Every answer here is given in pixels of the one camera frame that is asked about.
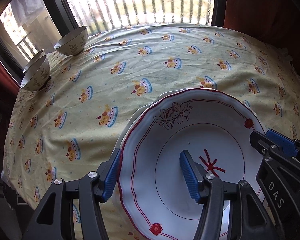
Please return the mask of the leaf pattern bowl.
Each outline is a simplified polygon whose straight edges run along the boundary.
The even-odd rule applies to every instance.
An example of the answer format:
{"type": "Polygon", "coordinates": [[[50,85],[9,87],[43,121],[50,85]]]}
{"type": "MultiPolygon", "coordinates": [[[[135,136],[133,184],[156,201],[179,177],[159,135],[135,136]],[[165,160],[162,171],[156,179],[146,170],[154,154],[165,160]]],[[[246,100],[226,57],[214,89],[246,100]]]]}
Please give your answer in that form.
{"type": "Polygon", "coordinates": [[[27,63],[27,65],[24,67],[23,73],[26,73],[27,70],[37,61],[39,60],[42,56],[45,55],[45,50],[40,50],[30,61],[27,63]]]}
{"type": "Polygon", "coordinates": [[[40,57],[26,71],[20,88],[27,91],[40,90],[50,77],[50,65],[46,55],[40,57]]]}
{"type": "Polygon", "coordinates": [[[88,40],[88,28],[86,25],[74,29],[63,36],[54,46],[54,50],[66,56],[80,54],[88,40]]]}

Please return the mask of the yellow patterned tablecloth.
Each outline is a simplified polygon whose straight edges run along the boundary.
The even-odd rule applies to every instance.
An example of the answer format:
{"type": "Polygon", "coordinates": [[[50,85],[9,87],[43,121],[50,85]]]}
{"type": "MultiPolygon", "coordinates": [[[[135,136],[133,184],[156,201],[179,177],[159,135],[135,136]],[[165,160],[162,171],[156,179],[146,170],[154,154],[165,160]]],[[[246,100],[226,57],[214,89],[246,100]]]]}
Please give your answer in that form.
{"type": "Polygon", "coordinates": [[[4,148],[4,174],[31,209],[56,176],[81,178],[105,160],[134,112],[165,92],[213,87],[266,128],[300,139],[300,80],[289,58],[237,31],[126,27],[90,36],[77,56],[47,58],[51,79],[19,90],[4,148]]]}

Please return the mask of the red curtain right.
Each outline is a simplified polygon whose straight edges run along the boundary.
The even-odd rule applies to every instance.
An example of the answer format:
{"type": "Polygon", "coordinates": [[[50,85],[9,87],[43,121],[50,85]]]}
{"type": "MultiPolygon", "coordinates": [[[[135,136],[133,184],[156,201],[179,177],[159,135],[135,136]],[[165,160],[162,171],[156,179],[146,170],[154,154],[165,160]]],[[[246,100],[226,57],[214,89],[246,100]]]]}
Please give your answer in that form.
{"type": "Polygon", "coordinates": [[[300,60],[300,0],[226,0],[223,26],[286,48],[300,60]]]}

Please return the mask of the red curtain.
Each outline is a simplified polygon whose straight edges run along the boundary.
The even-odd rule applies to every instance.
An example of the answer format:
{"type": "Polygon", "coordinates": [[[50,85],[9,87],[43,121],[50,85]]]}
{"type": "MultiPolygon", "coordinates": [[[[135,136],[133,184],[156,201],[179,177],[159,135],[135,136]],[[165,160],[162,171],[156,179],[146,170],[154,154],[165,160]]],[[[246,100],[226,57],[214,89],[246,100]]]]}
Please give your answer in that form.
{"type": "Polygon", "coordinates": [[[300,60],[300,0],[226,0],[223,26],[286,48],[300,60]]]}
{"type": "Polygon", "coordinates": [[[16,81],[11,77],[8,71],[0,62],[0,96],[16,97],[19,92],[19,87],[16,81]]]}

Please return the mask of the red curtain left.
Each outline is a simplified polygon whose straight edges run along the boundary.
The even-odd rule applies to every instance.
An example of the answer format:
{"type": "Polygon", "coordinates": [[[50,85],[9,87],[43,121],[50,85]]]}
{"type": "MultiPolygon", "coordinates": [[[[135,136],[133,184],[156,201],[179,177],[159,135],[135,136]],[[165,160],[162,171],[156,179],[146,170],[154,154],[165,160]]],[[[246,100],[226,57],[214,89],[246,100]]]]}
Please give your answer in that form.
{"type": "Polygon", "coordinates": [[[19,87],[16,81],[11,77],[8,71],[0,62],[0,96],[16,97],[19,92],[19,87]]]}

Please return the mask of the balcony railing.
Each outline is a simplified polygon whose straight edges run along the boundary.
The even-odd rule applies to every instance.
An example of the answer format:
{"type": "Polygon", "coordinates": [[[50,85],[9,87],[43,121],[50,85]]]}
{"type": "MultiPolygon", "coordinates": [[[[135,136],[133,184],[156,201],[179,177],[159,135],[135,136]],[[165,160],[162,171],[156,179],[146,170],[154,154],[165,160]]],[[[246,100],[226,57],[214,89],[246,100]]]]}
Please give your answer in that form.
{"type": "MultiPolygon", "coordinates": [[[[214,0],[66,0],[78,26],[88,34],[152,23],[210,24],[214,0]]],[[[13,16],[11,5],[7,14],[13,16]]],[[[12,40],[25,60],[38,51],[51,52],[61,35],[47,7],[34,21],[21,27],[14,19],[12,40]]]]}

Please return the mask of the white hanging cloth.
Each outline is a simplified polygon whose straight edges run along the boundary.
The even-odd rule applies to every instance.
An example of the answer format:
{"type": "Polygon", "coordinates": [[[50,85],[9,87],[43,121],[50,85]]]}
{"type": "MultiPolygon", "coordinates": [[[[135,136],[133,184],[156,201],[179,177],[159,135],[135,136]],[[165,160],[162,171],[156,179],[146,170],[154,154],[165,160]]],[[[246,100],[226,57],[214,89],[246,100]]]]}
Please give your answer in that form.
{"type": "Polygon", "coordinates": [[[31,24],[45,8],[43,0],[12,0],[10,5],[18,27],[31,24]]]}

